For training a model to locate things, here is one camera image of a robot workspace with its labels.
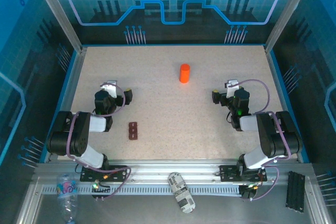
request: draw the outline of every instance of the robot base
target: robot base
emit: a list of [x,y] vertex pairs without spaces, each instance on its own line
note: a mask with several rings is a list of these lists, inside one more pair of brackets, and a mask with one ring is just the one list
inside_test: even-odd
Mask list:
[[263,169],[247,169],[244,163],[244,155],[239,157],[237,165],[219,166],[218,176],[221,182],[263,182],[267,181],[266,171]]
[[[107,170],[114,170],[119,168],[124,168],[125,165],[110,165]],[[107,179],[104,179],[103,177],[105,175],[109,175],[110,173],[99,173],[95,172],[89,168],[82,168],[82,171],[80,173],[80,181],[81,182],[95,182],[96,179],[104,182],[123,182],[127,176],[127,170],[121,170],[119,172],[113,173],[110,177]]]

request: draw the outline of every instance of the orange cylinder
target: orange cylinder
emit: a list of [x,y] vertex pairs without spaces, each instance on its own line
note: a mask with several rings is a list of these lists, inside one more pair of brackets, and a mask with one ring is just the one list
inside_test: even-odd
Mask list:
[[189,81],[190,66],[188,64],[182,64],[180,68],[180,82],[187,83]]

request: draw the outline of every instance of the blue panel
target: blue panel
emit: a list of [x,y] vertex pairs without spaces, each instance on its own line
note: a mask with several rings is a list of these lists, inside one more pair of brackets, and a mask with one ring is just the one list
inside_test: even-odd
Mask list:
[[335,0],[301,0],[274,52],[317,173],[336,173]]
[[[163,40],[209,43],[207,37],[209,33],[213,34],[212,43],[220,43],[224,41],[230,25],[257,26],[246,34],[244,43],[262,44],[266,42],[287,0],[60,0],[60,2],[83,43],[91,44],[93,41],[107,44],[127,43],[123,38],[124,27],[134,23],[146,24],[147,39],[152,44],[161,43]],[[180,29],[184,31],[183,37],[179,33],[171,32]]]
[[0,222],[7,224],[39,161],[73,49],[45,0],[0,0],[0,27]]

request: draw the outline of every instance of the bottle label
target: bottle label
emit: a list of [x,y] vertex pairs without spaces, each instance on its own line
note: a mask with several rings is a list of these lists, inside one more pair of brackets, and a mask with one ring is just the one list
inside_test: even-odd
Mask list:
[[63,197],[77,193],[76,181],[65,181],[62,184],[58,184],[56,187],[57,196]]

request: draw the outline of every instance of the metal floor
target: metal floor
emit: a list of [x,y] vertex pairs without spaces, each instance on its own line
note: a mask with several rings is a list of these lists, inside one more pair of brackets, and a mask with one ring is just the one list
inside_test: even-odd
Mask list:
[[[286,186],[277,186],[267,197],[254,202],[237,197],[194,196],[196,208],[191,214],[184,214],[173,196],[114,196],[104,202],[96,202],[91,196],[79,196],[76,223],[312,223],[308,204],[305,204],[303,214],[285,207],[286,191]],[[53,224],[64,224],[59,214],[57,196],[43,195],[34,224],[46,224],[50,220],[53,220]]]

